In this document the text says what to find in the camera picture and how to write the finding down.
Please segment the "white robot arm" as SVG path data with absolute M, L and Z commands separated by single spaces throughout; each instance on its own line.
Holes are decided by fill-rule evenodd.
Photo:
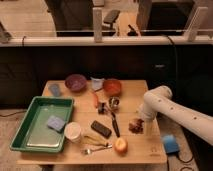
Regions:
M 145 122 L 152 122 L 160 112 L 213 146 L 213 117 L 184 107 L 171 100 L 168 86 L 147 91 L 138 112 Z

